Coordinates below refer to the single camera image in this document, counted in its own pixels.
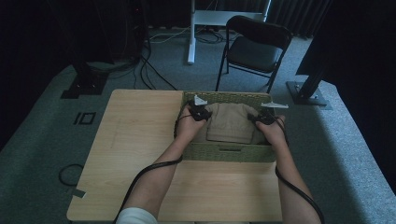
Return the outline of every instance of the chair seat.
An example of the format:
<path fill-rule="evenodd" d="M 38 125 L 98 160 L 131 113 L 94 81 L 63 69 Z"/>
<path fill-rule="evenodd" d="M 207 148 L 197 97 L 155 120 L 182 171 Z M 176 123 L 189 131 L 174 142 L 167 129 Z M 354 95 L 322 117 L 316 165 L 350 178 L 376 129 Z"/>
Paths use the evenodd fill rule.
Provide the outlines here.
<path fill-rule="evenodd" d="M 274 71 L 281 53 L 282 50 L 277 47 L 258 44 L 238 36 L 227 53 L 227 60 L 229 63 L 270 73 Z"/>

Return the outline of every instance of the gray carpet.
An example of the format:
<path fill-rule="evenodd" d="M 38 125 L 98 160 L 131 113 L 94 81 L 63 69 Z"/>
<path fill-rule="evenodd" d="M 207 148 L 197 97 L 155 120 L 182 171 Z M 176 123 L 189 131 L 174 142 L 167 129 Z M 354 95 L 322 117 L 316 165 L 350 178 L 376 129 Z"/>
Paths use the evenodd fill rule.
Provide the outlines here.
<path fill-rule="evenodd" d="M 187 65 L 188 43 L 187 38 L 173 38 L 152 44 L 148 61 L 178 90 L 213 91 L 223 44 L 197 42 L 195 64 Z M 295 73 L 309 43 L 293 38 L 271 91 L 275 102 L 290 106 L 277 113 L 287 117 L 297 166 L 327 223 L 396 223 L 395 195 L 337 89 L 325 82 L 319 85 L 332 110 L 295 105 L 290 97 L 285 82 L 306 79 Z M 111 74 L 102 95 L 78 99 L 60 99 L 76 75 L 71 66 L 52 80 L 0 154 L 0 223 L 68 223 L 72 188 L 63 185 L 58 174 L 66 165 L 84 164 L 113 90 L 147 88 L 139 75 L 140 66 Z M 150 68 L 148 78 L 156 89 L 172 90 Z M 266 81 L 232 70 L 223 76 L 219 89 L 265 91 Z M 78 113 L 95 113 L 93 123 L 75 124 Z M 65 178 L 76 182 L 79 174 L 79 169 L 71 169 Z"/>

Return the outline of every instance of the hand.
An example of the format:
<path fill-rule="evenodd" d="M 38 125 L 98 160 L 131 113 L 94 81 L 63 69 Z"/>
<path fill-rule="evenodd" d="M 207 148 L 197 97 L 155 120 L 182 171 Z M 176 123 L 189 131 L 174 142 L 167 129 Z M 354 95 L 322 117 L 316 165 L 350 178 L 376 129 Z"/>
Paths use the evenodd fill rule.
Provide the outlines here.
<path fill-rule="evenodd" d="M 186 105 L 180 115 L 177 125 L 177 138 L 190 142 L 199 130 L 205 125 L 206 120 L 195 121 L 189 111 L 190 106 Z"/>
<path fill-rule="evenodd" d="M 276 116 L 276 119 L 278 119 L 278 122 L 280 123 L 280 125 L 282 125 L 282 128 L 284 128 L 284 122 L 286 119 L 285 116 Z M 256 126 L 260 129 L 260 131 L 262 131 L 262 133 L 265 135 L 265 138 L 274 147 L 286 144 L 285 134 L 283 133 L 277 122 L 273 122 L 270 125 L 265 125 L 257 121 Z"/>

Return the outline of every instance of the chair backrest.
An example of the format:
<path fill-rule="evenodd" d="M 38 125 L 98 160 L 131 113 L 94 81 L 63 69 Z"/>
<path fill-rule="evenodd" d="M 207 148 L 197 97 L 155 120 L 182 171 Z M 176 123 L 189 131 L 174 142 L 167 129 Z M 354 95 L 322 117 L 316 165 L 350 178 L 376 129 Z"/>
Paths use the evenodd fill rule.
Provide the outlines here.
<path fill-rule="evenodd" d="M 291 32 L 283 26 L 245 16 L 234 16 L 227 21 L 227 34 L 234 30 L 252 41 L 286 50 L 292 39 Z"/>

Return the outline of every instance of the beige cloth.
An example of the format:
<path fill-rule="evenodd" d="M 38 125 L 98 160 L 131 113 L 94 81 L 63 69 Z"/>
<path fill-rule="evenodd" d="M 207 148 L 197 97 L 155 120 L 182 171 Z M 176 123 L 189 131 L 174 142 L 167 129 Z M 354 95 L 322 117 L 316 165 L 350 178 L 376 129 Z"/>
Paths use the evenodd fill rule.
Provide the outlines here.
<path fill-rule="evenodd" d="M 233 142 L 259 144 L 265 139 L 255 125 L 248 120 L 248 114 L 257 116 L 258 112 L 244 104 L 212 104 L 205 107 L 213 112 L 212 117 L 195 136 L 193 142 Z"/>

